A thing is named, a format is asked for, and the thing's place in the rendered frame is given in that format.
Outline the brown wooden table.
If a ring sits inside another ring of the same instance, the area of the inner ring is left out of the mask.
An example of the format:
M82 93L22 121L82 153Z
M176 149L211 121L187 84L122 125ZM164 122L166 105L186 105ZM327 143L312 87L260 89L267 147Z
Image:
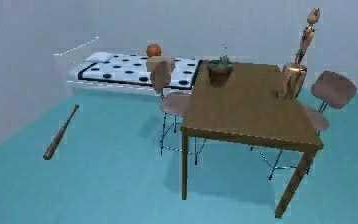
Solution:
M264 146L303 154L276 209L283 216L316 153L324 147L298 100L276 97L283 74L275 65L236 63L226 83L210 84L207 62L199 67L180 130L181 198L187 198L191 137Z

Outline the orange ball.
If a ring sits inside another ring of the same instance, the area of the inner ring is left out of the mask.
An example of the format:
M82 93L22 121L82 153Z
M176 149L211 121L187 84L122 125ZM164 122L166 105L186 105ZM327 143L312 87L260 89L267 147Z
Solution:
M150 44L147 46L146 54L149 58L160 56L162 54L162 49L158 44Z

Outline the white pillow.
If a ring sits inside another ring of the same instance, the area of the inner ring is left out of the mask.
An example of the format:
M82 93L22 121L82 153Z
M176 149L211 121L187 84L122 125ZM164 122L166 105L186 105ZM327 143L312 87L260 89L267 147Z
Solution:
M109 52L95 52L88 56L85 61L92 63L104 63L109 61L113 56L114 54Z

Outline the green plant in brown pot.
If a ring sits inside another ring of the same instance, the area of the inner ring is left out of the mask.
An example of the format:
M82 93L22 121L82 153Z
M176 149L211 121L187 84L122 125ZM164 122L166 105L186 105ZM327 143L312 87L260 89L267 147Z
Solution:
M227 55L227 47L224 47L224 54L217 60L211 60L207 65L210 84L213 87L223 87L228 81L234 66Z

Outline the white bed with black dots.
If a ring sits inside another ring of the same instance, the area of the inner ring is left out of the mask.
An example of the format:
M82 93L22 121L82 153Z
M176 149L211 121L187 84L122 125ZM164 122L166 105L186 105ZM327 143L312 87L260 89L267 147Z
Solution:
M76 63L67 73L67 82L78 87L133 88L136 91L150 89L150 72L147 71L146 55L114 54L104 63ZM166 90L191 91L201 65L196 59L175 59L175 69L171 73L171 83Z

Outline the brown baseball bat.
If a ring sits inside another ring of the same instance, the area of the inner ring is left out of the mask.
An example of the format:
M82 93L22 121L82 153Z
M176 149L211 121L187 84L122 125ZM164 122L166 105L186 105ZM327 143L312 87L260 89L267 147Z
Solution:
M59 132L55 135L55 137L53 138L53 140L51 141L50 145L48 146L48 148L46 149L45 153L43 154L43 159L44 160L50 160L53 158L54 153L56 152L61 140L64 137L64 134L71 122L71 120L73 119L76 111L79 109L79 105L75 104L74 108L71 112L71 114L69 115L68 119L66 120L66 122L63 124L63 126L61 127L61 129L59 130Z

